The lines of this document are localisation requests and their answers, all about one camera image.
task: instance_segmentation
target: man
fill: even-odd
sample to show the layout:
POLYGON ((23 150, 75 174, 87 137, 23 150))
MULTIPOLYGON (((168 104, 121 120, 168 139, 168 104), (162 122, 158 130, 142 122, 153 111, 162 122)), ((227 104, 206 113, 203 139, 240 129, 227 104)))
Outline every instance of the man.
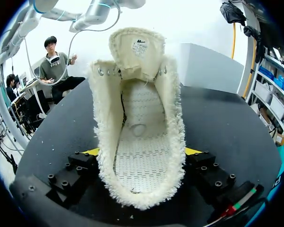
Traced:
POLYGON ((14 83, 15 83, 15 75, 9 74, 8 77, 6 77, 6 92, 11 102, 16 99, 16 95, 12 88, 14 86, 14 83))
MULTIPOLYGON (((67 59, 67 55, 63 52, 56 52, 55 47, 57 39, 51 36, 44 42, 44 47, 47 51, 47 55, 44 61, 40 65, 39 77, 47 84, 54 83, 60 79, 65 67, 67 65, 73 65, 76 62, 77 56, 72 56, 71 59, 67 59)), ((52 96, 55 104, 58 104, 62 100, 62 94, 64 91, 74 89, 80 84, 85 78, 84 77, 69 77, 67 70, 60 80, 60 82, 52 86, 52 96)))

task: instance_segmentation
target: black round table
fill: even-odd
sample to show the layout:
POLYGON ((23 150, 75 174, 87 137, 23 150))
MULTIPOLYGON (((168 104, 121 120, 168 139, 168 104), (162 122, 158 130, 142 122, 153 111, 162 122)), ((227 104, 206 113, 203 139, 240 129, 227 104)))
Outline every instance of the black round table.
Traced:
MULTIPOLYGON (((216 161, 236 175, 237 185, 262 184, 267 196, 281 160, 267 129, 236 94, 192 87, 181 88, 186 146, 216 155, 216 161)), ((93 100, 88 81, 71 91, 35 132, 19 163, 16 179, 34 174, 47 182, 68 162, 68 155, 98 146, 93 100)), ((248 211, 251 218, 259 206, 248 211)), ((180 189, 169 201, 146 211, 116 203, 97 179, 69 210, 93 220, 126 226, 182 224, 204 226, 213 212, 198 190, 180 189)))

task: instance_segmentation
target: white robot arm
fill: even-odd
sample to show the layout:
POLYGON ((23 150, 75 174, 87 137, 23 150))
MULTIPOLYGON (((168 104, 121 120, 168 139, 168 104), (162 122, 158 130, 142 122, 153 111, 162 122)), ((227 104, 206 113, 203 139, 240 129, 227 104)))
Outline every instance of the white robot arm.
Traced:
MULTIPOLYGON (((2 64, 13 57, 19 50, 23 39, 35 29, 41 17, 58 21, 72 21, 70 31, 79 32, 90 25, 97 25, 105 22, 111 8, 128 7, 137 9, 145 4, 145 0, 92 0, 85 14, 73 14, 60 9, 55 9, 58 0, 29 0, 29 6, 24 8, 16 18, 15 24, 3 40, 0 54, 0 73, 3 79, 2 64)), ((28 140, 21 135, 6 108, 0 88, 0 114, 6 126, 10 129, 19 144, 26 148, 28 140)))
MULTIPOLYGON (((115 0, 120 7, 137 9, 145 4, 145 0, 115 0)), ((54 6, 58 0, 29 0, 30 5, 23 9, 16 19, 11 31, 3 41, 0 64, 13 57, 19 50, 23 37, 35 29, 41 17, 72 21, 70 31, 78 32, 91 25, 102 24, 106 21, 111 8, 115 7, 112 0, 92 0, 85 14, 74 14, 54 6)))

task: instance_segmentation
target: black bag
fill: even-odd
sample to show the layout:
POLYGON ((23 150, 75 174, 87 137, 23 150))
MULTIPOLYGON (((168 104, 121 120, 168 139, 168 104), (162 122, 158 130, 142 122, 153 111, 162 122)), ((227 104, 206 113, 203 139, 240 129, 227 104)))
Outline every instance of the black bag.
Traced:
POLYGON ((223 2, 220 11, 229 24, 238 22, 245 26, 246 17, 243 15, 242 11, 230 1, 223 2))
POLYGON ((264 58, 264 55, 265 55, 265 48, 264 48, 264 45, 263 45, 261 33, 259 33, 259 31, 256 30, 252 26, 246 26, 246 27, 244 27, 244 34, 248 37, 250 37, 250 36, 254 37, 255 40, 257 41, 257 50, 256 50, 255 62, 259 63, 264 58))

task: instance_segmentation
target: perforated insole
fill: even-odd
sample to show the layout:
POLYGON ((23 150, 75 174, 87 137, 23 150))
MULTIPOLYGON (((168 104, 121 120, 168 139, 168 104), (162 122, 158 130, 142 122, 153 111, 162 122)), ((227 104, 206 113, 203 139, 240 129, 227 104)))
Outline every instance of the perforated insole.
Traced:
POLYGON ((151 192, 164 179, 169 161, 164 108, 153 83, 125 83, 127 120, 116 152, 115 173, 132 192, 151 192))

